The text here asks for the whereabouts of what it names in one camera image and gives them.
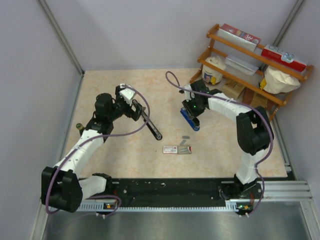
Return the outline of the blue black stapler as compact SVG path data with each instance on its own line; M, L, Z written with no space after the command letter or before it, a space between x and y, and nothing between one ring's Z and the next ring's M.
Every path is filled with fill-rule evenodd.
M189 118L187 110L184 107L180 109L180 113L194 131L197 132L200 130L200 126L196 125L195 122Z

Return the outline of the red white staple box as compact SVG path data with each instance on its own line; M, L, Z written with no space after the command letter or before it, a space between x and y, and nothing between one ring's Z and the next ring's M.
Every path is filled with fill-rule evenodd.
M189 145L164 146L164 154L189 155L192 154L192 148Z

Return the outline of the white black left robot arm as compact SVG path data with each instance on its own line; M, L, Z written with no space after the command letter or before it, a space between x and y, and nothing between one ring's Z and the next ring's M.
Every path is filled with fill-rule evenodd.
M41 173L41 203L47 214L59 210L74 213L82 201L94 198L109 198L114 191L110 177L95 173L80 179L80 173L94 154L112 134L113 122L121 116L137 121L144 107L132 109L133 100L140 95L136 89L124 83L118 85L113 98L109 93L96 97L93 117L82 130L79 140L68 154L53 167L45 167Z

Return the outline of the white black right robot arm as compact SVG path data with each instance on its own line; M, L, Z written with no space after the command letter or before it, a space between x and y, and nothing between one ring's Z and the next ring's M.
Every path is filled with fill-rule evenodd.
M218 89L209 89L203 80L183 86L180 93L184 94L183 110L191 126L200 126L198 117L205 110L217 112L235 123L242 162L233 177L232 187L221 186L219 193L225 200L245 198L261 176L258 165L273 150L274 133L266 110L261 106L252 107L237 102Z

